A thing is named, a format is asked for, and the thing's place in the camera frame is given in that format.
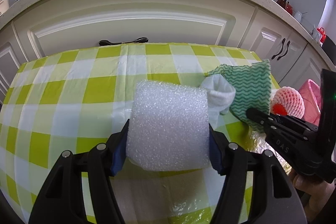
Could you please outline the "person's right hand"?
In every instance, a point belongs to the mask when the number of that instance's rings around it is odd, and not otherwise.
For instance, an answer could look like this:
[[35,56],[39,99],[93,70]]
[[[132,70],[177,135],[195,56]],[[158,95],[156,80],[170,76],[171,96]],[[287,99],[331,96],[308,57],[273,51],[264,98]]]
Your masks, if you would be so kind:
[[335,223],[335,184],[313,182],[291,170],[289,178],[293,186],[310,195],[303,207],[308,223]]

